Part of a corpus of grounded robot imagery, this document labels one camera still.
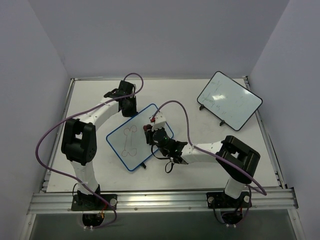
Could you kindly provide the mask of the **blue framed whiteboard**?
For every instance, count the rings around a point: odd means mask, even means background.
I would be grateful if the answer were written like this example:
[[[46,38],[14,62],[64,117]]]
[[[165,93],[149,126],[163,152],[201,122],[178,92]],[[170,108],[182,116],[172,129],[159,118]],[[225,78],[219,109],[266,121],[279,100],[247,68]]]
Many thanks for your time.
[[[156,104],[149,104],[106,136],[107,143],[130,172],[152,156],[143,126],[150,123],[150,117],[157,109]]]

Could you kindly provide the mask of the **red whiteboard eraser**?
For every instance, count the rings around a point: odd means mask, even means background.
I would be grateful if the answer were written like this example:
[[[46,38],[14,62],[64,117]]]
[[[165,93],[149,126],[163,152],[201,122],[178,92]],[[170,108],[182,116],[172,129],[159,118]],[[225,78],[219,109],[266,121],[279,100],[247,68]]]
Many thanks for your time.
[[[148,131],[150,131],[152,129],[152,126],[150,125],[150,124],[147,124],[147,125],[144,125],[143,126],[143,130],[145,131],[145,132],[148,132]]]

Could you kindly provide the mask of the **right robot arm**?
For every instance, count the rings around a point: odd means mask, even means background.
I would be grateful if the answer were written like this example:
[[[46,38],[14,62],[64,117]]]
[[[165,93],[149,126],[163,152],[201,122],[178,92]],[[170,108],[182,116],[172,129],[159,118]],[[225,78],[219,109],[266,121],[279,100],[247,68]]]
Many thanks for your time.
[[[232,135],[222,141],[192,145],[169,138],[163,127],[153,130],[148,124],[143,130],[146,143],[152,148],[156,146],[163,155],[161,159],[169,160],[172,167],[192,163],[220,164],[229,174],[222,200],[230,207],[240,201],[244,187],[253,181],[261,158],[256,150]]]

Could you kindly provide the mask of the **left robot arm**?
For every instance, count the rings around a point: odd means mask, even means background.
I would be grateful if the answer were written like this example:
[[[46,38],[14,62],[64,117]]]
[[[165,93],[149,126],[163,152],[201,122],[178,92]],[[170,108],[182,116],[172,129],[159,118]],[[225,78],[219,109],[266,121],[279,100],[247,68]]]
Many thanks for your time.
[[[121,112],[125,118],[137,114],[136,86],[122,80],[119,86],[107,92],[93,110],[72,117],[65,122],[61,152],[80,180],[77,197],[90,210],[100,206],[98,184],[93,159],[97,153],[97,130],[113,115]]]

